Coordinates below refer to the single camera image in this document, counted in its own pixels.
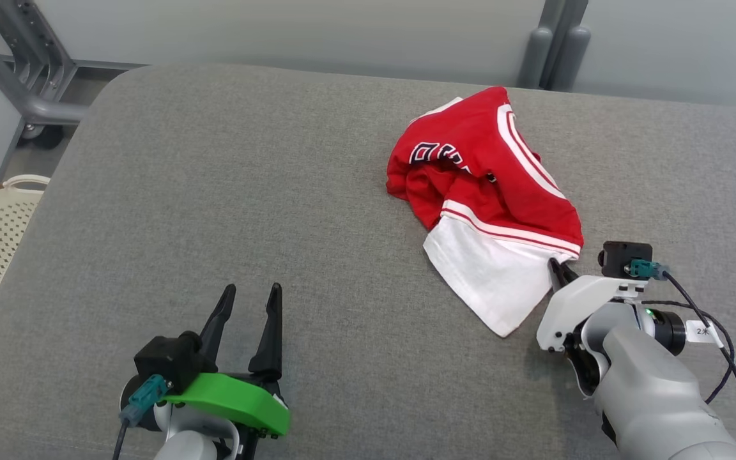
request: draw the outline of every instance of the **robotic arm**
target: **robotic arm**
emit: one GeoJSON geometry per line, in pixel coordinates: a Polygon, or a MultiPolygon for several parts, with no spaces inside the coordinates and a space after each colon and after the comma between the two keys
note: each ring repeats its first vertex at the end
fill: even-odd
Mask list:
{"type": "Polygon", "coordinates": [[[736,460],[736,442],[675,358],[687,341],[683,320],[637,301],[648,277],[631,276],[632,261],[651,259],[649,245],[608,242],[605,277],[578,277],[552,260],[555,294],[538,328],[539,346],[572,363],[621,458],[736,460]]]}

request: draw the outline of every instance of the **gray metal frame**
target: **gray metal frame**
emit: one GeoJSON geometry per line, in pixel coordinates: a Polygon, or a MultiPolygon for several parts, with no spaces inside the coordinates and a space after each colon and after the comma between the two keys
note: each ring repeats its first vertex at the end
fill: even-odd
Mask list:
{"type": "Polygon", "coordinates": [[[570,91],[578,75],[590,30],[581,26],[589,0],[546,0],[530,34],[517,84],[521,88],[570,91]]]}
{"type": "Polygon", "coordinates": [[[0,0],[0,34],[13,52],[12,67],[0,56],[0,90],[24,117],[23,137],[35,137],[42,125],[78,125],[87,105],[58,102],[76,64],[37,6],[0,0]]]}

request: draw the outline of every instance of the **basket handle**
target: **basket handle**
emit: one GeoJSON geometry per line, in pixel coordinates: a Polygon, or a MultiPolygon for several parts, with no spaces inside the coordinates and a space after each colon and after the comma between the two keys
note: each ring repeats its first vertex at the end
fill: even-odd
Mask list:
{"type": "Polygon", "coordinates": [[[28,190],[16,187],[17,184],[20,183],[40,183],[43,185],[47,185],[50,183],[50,178],[39,176],[37,174],[21,174],[18,176],[13,176],[12,178],[4,181],[4,183],[2,183],[2,186],[5,187],[5,189],[15,190],[22,193],[44,193],[43,190],[28,190]]]}

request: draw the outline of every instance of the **jersey lettering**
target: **jersey lettering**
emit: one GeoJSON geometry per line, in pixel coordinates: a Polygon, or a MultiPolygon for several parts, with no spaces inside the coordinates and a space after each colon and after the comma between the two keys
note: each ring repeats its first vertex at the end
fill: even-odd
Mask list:
{"type": "Polygon", "coordinates": [[[412,165],[415,165],[417,163],[422,163],[424,161],[439,161],[439,160],[450,160],[453,162],[454,165],[456,165],[459,169],[464,169],[464,171],[470,172],[470,168],[468,168],[467,165],[465,165],[464,160],[462,159],[462,154],[459,153],[459,151],[455,148],[455,146],[452,146],[450,144],[439,144],[437,142],[420,142],[415,146],[413,151],[411,152],[411,160],[409,160],[409,163],[412,165]],[[437,151],[435,157],[433,155],[433,152],[436,151],[436,149],[439,148],[437,151]]]}

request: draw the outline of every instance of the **gray table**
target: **gray table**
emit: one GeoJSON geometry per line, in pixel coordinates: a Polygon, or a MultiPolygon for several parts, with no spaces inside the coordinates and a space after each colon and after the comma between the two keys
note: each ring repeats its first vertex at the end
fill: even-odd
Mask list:
{"type": "MultiPolygon", "coordinates": [[[[243,370],[284,286],[289,436],[257,458],[612,458],[545,303],[506,339],[427,262],[385,193],[412,117],[480,87],[234,65],[132,70],[70,142],[0,290],[0,458],[106,458],[132,355],[199,328],[238,288],[218,364],[243,370]]],[[[578,207],[576,265],[651,243],[736,341],[736,109],[512,90],[519,127],[578,207]]],[[[656,284],[646,299],[678,299],[656,284]]],[[[721,354],[681,355],[707,394],[721,354]]],[[[736,385],[713,407],[736,436],[736,385]]],[[[134,430],[125,458],[161,434],[134,430]]]]}

